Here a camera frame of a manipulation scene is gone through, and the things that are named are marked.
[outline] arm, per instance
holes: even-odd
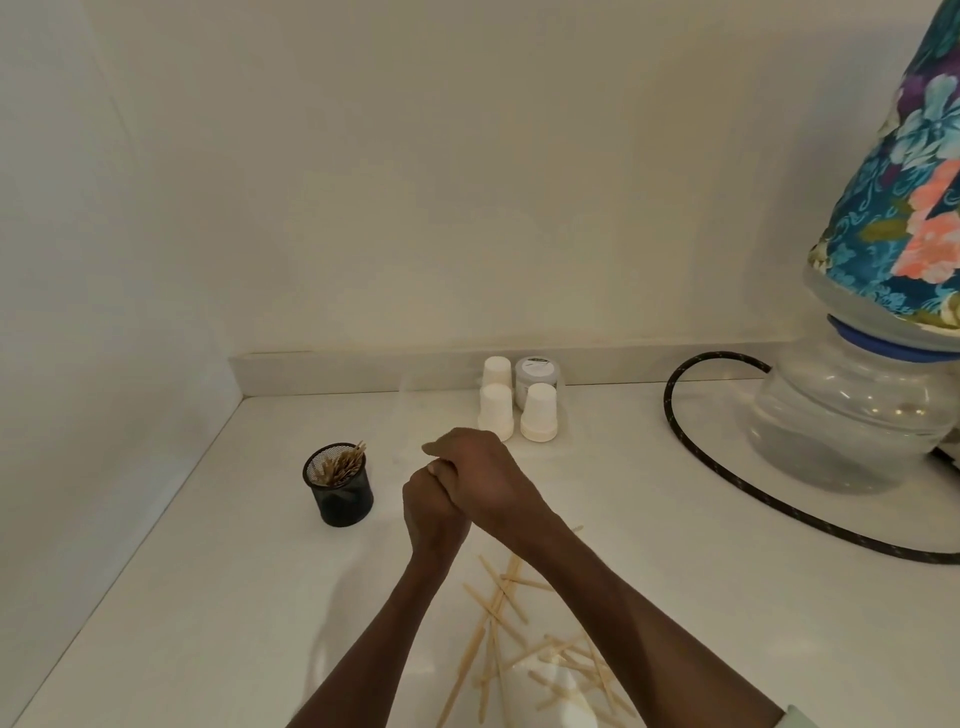
[[[550,582],[650,728],[773,728],[783,711],[614,574],[540,497],[492,433],[423,446],[453,502]]]
[[[460,550],[469,521],[426,470],[403,487],[413,555],[380,613],[287,728],[381,728],[427,607]]]

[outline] label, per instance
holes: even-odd
[[[538,356],[531,356],[525,362],[520,365],[526,374],[533,376],[537,379],[546,379],[553,376],[553,373],[557,371],[557,368],[553,365],[549,359],[541,359]]]

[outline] jar lid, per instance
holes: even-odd
[[[827,316],[827,320],[837,329],[846,341],[867,352],[876,353],[898,361],[911,361],[916,364],[933,364],[940,361],[956,361],[960,359],[960,352],[932,352],[927,349],[914,349],[900,344],[878,339],[858,328],[844,324],[835,316]]]

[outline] pink flower print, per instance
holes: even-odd
[[[906,224],[907,232],[911,235],[917,234],[926,216],[930,214],[930,210],[940,202],[958,173],[960,173],[960,159],[948,159],[937,165],[927,184],[921,184],[913,191],[910,195],[910,206],[916,211],[910,215],[910,220]]]
[[[960,268],[960,215],[945,212],[920,224],[891,273],[927,283],[944,283],[957,268]]]

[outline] pile of sticks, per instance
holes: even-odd
[[[581,527],[582,526],[578,526],[573,530],[579,531]],[[537,655],[543,663],[562,667],[574,673],[574,683],[577,686],[575,690],[571,690],[548,680],[535,670],[529,670],[527,674],[532,680],[553,692],[552,696],[537,705],[538,711],[546,710],[561,700],[564,700],[590,712],[596,716],[598,720],[607,723],[613,728],[624,728],[623,723],[616,717],[618,709],[629,716],[636,717],[636,711],[633,706],[613,688],[616,678],[613,676],[610,667],[600,658],[596,647],[589,640],[586,632],[582,632],[569,640],[561,640],[552,635],[544,635],[541,642],[531,646],[520,630],[513,625],[513,617],[505,614],[507,606],[509,605],[510,611],[516,615],[517,619],[523,624],[529,624],[529,617],[516,600],[517,587],[525,586],[548,592],[552,592],[553,588],[548,584],[521,577],[520,570],[523,567],[523,561],[516,556],[516,554],[512,553],[510,555],[507,570],[503,573],[498,573],[483,556],[479,556],[478,558],[484,570],[490,575],[494,589],[490,599],[484,599],[484,597],[469,584],[464,584],[464,590],[477,602],[482,612],[467,644],[467,650],[460,660],[456,681],[453,684],[450,695],[446,699],[444,709],[440,714],[440,719],[437,721],[437,728],[443,728],[449,718],[450,712],[453,710],[453,705],[457,701],[461,688],[467,681],[467,676],[484,642],[486,642],[486,652],[483,660],[483,668],[480,671],[480,675],[473,679],[473,687],[480,691],[478,718],[481,724],[487,719],[487,706],[490,701],[491,683],[495,681],[500,689],[503,724],[505,728],[514,728],[516,724],[513,720],[511,700],[507,692],[504,676],[512,667],[515,667],[534,655]],[[501,634],[509,637],[510,641],[516,643],[519,647],[516,656],[510,659],[504,657]],[[580,658],[586,658],[589,662],[581,660]],[[586,693],[595,690],[603,692],[607,700],[607,706],[610,709],[609,712],[597,708],[587,701]]]

